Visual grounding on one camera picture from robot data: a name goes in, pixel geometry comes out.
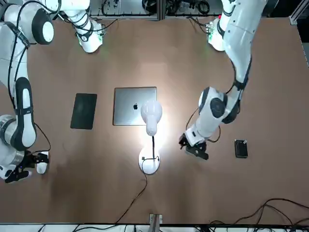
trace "white desk lamp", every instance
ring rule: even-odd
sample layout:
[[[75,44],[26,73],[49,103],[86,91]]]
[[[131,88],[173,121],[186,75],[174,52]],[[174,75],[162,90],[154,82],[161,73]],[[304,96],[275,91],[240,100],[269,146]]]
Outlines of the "white desk lamp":
[[[158,101],[147,101],[140,109],[140,114],[144,122],[146,123],[146,132],[152,137],[153,147],[147,149],[144,147],[140,151],[139,165],[142,172],[145,174],[155,173],[160,165],[160,155],[155,150],[155,134],[157,130],[157,123],[162,117],[162,106]]]

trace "laptop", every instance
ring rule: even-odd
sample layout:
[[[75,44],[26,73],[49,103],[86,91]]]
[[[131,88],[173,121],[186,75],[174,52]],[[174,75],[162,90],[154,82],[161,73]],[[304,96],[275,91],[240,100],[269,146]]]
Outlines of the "laptop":
[[[152,100],[156,101],[156,87],[115,88],[113,125],[145,125],[140,108]]]

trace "brown table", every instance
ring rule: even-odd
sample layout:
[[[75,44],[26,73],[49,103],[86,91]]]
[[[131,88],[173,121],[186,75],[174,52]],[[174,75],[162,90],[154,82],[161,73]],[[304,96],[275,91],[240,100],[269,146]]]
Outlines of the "brown table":
[[[227,55],[206,45],[198,26],[123,20],[94,54],[82,50],[69,24],[55,29],[50,46],[33,46],[28,55],[35,122],[52,143],[51,165],[44,176],[0,183],[1,222],[113,223],[122,215],[145,184],[138,155],[151,138],[143,126],[112,125],[115,87],[157,86],[163,106],[160,168],[122,223],[147,223],[150,213],[164,223],[233,223],[272,197],[309,205],[309,69],[287,18],[261,21],[241,113],[222,125],[208,161],[185,154],[178,139],[201,91],[226,91],[234,76]],[[70,129],[76,93],[98,94],[91,131]],[[0,97],[0,113],[12,113],[3,86]],[[248,140],[247,159],[235,158],[234,139]],[[39,134],[33,149],[45,147]],[[308,216],[289,203],[273,205],[294,221]],[[287,221],[266,209],[262,223]]]

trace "black wire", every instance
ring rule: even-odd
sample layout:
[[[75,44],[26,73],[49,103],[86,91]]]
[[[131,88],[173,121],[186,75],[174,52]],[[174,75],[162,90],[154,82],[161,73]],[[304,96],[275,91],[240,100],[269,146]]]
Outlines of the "black wire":
[[[205,34],[207,34],[207,32],[205,30],[203,30],[202,26],[199,24],[199,28],[201,29],[202,32],[204,32]]]
[[[98,30],[88,30],[88,29],[84,29],[81,27],[78,27],[76,25],[74,25],[75,28],[80,29],[80,30],[85,30],[85,31],[91,31],[91,32],[96,32],[96,31],[102,31],[105,30],[106,28],[110,27],[114,22],[118,21],[118,19],[115,19],[113,22],[111,22],[109,25],[105,26],[104,28],[98,29]]]
[[[159,159],[159,157],[157,156],[156,158],[147,158],[147,159],[144,159],[143,162],[141,163],[141,171],[143,172],[144,176],[145,176],[145,179],[146,179],[146,184],[144,186],[144,188],[139,192],[139,194],[137,194],[137,196],[133,199],[133,201],[131,202],[131,204],[129,205],[129,207],[126,209],[126,211],[121,215],[121,217],[115,222],[115,224],[117,224],[125,215],[126,213],[129,211],[129,209],[131,208],[131,206],[133,205],[133,203],[143,194],[143,192],[145,191],[147,185],[148,185],[148,179],[147,179],[147,176],[144,172],[144,169],[143,169],[143,164],[146,160],[155,160],[155,159]]]
[[[206,11],[203,11],[203,10],[201,9],[201,4],[206,5],[206,7],[207,7],[207,10],[206,10]],[[208,3],[206,0],[202,0],[202,1],[198,2],[198,4],[197,4],[197,10],[198,10],[201,14],[207,15],[207,14],[209,13],[209,10],[210,10],[209,3]]]
[[[189,16],[189,17],[187,17],[187,18],[188,18],[188,19],[192,19],[196,24],[198,24],[198,25],[200,25],[200,26],[202,26],[202,27],[206,27],[205,24],[200,23],[198,20],[194,19],[192,16]]]
[[[119,225],[113,225],[113,226],[110,226],[110,227],[107,227],[107,228],[99,228],[99,227],[88,226],[88,227],[83,227],[83,228],[80,228],[80,229],[75,228],[72,232],[78,232],[78,231],[82,231],[82,230],[85,230],[85,229],[94,229],[94,230],[104,231],[104,230],[108,230],[108,229],[116,227],[116,226],[119,226]]]
[[[153,158],[155,158],[155,137],[154,136],[152,136],[152,139],[153,139]]]
[[[301,223],[301,222],[308,221],[308,220],[309,220],[309,217],[306,217],[306,218],[304,218],[304,219],[301,219],[301,220],[297,221],[296,223],[294,223],[294,226],[297,225],[297,224],[299,224],[299,223]]]
[[[225,93],[228,94],[232,90],[233,86],[234,85],[232,85],[231,88],[227,92],[225,92]]]
[[[79,226],[80,226],[80,224],[78,224],[78,225],[75,227],[75,229],[73,230],[73,232],[75,232],[76,229],[77,229]]]
[[[219,136],[218,136],[218,138],[217,138],[216,140],[208,139],[207,141],[208,141],[208,142],[211,142],[211,143],[216,143],[216,142],[219,141],[220,136],[221,136],[221,127],[219,126]]]
[[[269,207],[269,208],[272,208],[274,210],[276,210],[277,212],[281,213],[285,218],[287,218],[289,220],[289,222],[291,223],[291,225],[293,224],[292,223],[292,220],[286,216],[281,210],[277,209],[276,207],[273,207],[272,205],[269,205],[269,204],[266,204],[265,206]]]
[[[48,139],[48,137],[46,136],[46,134],[43,132],[43,130],[39,127],[38,124],[34,123],[38,128],[39,130],[42,132],[42,134],[44,135],[45,139],[48,141],[48,144],[49,144],[49,148],[47,150],[37,150],[37,151],[34,151],[34,152],[31,152],[31,154],[36,154],[36,153],[40,153],[40,152],[44,152],[44,151],[50,151],[52,149],[52,146],[50,144],[50,141]]]
[[[39,228],[38,232],[41,232],[45,226],[46,225],[43,225],[41,228]]]
[[[129,205],[129,207],[126,209],[126,211],[121,215],[121,217],[114,223],[114,224],[117,224],[125,215],[126,215],[126,213],[129,211],[129,209],[131,208],[131,206],[133,205],[133,203],[143,194],[143,192],[145,191],[145,189],[146,189],[146,187],[147,187],[147,185],[148,185],[148,179],[147,179],[147,176],[146,176],[146,174],[145,174],[145,172],[144,172],[144,169],[143,169],[143,165],[144,165],[144,162],[146,161],[146,160],[155,160],[155,159],[159,159],[159,157],[157,156],[157,157],[155,157],[155,158],[147,158],[147,159],[144,159],[143,160],[143,162],[141,163],[141,170],[142,170],[142,172],[143,172],[143,174],[144,174],[144,176],[145,176],[145,179],[146,179],[146,184],[145,184],[145,186],[144,186],[144,188],[136,195],[136,197],[133,199],[133,201],[131,202],[131,204]],[[118,226],[118,225],[113,225],[113,226],[110,226],[110,227],[108,227],[108,228],[104,228],[104,229],[101,229],[101,228],[97,228],[97,227],[84,227],[84,228],[80,228],[80,229],[78,229],[78,230],[76,230],[76,228],[75,228],[75,230],[73,230],[73,232],[78,232],[78,231],[81,231],[81,230],[84,230],[84,229],[97,229],[97,230],[107,230],[107,229],[109,229],[109,228],[113,228],[113,227],[115,227],[115,226]]]
[[[219,222],[220,224],[225,224],[224,222],[219,221],[219,220],[214,220],[214,221],[211,221],[209,224],[213,224],[213,223],[215,223],[215,222]]]
[[[191,119],[193,118],[194,114],[197,112],[198,108],[193,112],[193,114],[191,114],[191,116],[189,117],[189,120],[187,122],[187,124],[185,125],[185,130],[188,129],[189,123],[191,121]]]
[[[17,67],[16,67],[16,72],[15,72],[14,83],[15,83],[15,81],[16,81],[16,79],[17,79],[17,73],[18,73],[19,65],[20,65],[20,63],[21,63],[21,60],[23,59],[23,56],[24,56],[24,53],[25,53],[26,50],[27,50],[27,49],[26,49],[26,47],[25,47],[24,50],[23,50],[23,52],[22,52],[22,54],[21,54],[21,56],[20,56],[20,59],[19,59],[19,61],[18,61],[18,64],[17,64]]]

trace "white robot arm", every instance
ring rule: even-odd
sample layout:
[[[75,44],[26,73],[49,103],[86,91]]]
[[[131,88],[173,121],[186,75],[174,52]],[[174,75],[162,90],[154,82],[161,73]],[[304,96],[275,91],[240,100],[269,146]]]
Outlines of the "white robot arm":
[[[95,20],[89,18],[87,10],[90,0],[39,0],[42,4],[52,11],[64,12],[70,22],[74,25],[79,42],[87,53],[95,52],[103,44],[102,33],[104,28]]]
[[[22,6],[6,4],[0,9],[0,81],[8,88],[15,116],[0,116],[0,178],[6,183],[29,177],[34,168],[43,174],[49,162],[48,152],[29,152],[36,140],[31,85],[27,72],[27,49],[31,44],[52,42],[54,28],[50,13],[64,11],[74,25],[86,52],[94,52],[101,44],[85,11],[89,0],[29,0]]]
[[[199,117],[181,136],[181,148],[204,159],[206,141],[221,122],[228,124],[239,112],[239,102],[248,82],[251,67],[251,43],[258,27],[267,0],[236,0],[233,13],[223,36],[223,47],[230,58],[235,74],[234,83],[228,93],[212,87],[206,88],[198,101]]]

